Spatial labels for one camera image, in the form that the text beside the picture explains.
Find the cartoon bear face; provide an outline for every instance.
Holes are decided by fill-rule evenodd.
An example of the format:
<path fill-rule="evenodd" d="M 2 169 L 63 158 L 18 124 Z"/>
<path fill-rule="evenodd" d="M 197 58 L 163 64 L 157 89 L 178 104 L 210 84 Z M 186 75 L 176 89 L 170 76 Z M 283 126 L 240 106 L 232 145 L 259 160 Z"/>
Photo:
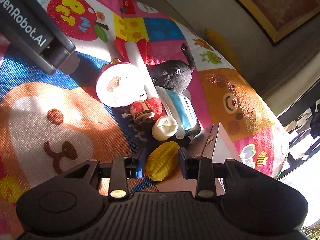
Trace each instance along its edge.
<path fill-rule="evenodd" d="M 274 114 L 236 70 L 210 69 L 199 76 L 212 122 L 221 122 L 233 142 L 275 123 Z"/>
<path fill-rule="evenodd" d="M 82 88 L 24 83 L 0 107 L 0 146 L 7 174 L 36 186 L 90 158 L 111 162 L 130 154 L 124 134 L 103 104 Z"/>

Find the yellow cushion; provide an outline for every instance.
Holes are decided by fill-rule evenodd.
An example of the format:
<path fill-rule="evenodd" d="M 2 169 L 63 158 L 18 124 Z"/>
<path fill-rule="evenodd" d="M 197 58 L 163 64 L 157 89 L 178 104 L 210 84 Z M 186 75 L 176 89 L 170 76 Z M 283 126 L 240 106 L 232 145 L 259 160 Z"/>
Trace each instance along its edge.
<path fill-rule="evenodd" d="M 216 49 L 239 73 L 242 72 L 241 66 L 235 50 L 230 46 L 229 42 L 220 33 L 205 28 L 204 35 L 207 42 Z"/>

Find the printed cartoon apple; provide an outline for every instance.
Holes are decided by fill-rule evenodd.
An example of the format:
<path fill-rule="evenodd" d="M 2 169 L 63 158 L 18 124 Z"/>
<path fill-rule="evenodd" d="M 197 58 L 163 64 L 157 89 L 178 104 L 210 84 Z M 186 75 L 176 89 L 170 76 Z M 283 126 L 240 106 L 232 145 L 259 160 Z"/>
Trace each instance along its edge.
<path fill-rule="evenodd" d="M 51 0 L 47 13 L 71 38 L 94 41 L 99 37 L 104 42 L 108 41 L 105 33 L 108 27 L 96 22 L 96 13 L 85 0 Z"/>

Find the plastic corn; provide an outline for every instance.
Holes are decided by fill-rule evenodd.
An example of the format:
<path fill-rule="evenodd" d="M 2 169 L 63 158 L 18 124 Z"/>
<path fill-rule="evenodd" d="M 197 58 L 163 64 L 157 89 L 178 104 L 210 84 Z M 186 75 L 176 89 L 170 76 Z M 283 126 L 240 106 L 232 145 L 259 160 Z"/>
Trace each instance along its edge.
<path fill-rule="evenodd" d="M 148 157 L 145 173 L 154 181 L 162 181 L 178 164 L 178 149 L 176 142 L 166 142 L 155 149 Z"/>

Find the white bottle cap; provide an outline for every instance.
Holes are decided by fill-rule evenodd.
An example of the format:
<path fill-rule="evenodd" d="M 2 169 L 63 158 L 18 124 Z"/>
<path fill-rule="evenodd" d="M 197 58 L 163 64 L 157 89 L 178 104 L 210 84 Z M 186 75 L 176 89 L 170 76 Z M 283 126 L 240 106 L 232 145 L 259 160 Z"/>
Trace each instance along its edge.
<path fill-rule="evenodd" d="M 127 113 L 121 114 L 121 117 L 122 117 L 122 118 L 127 118 L 128 116 L 131 116 L 131 114 L 127 114 Z"/>
<path fill-rule="evenodd" d="M 161 116 L 152 127 L 152 136 L 158 141 L 165 141 L 175 135 L 178 130 L 177 121 L 168 115 Z"/>
<path fill-rule="evenodd" d="M 121 62 L 111 65 L 100 74 L 96 92 L 105 105 L 121 107 L 138 100 L 143 88 L 141 71 L 130 63 Z"/>

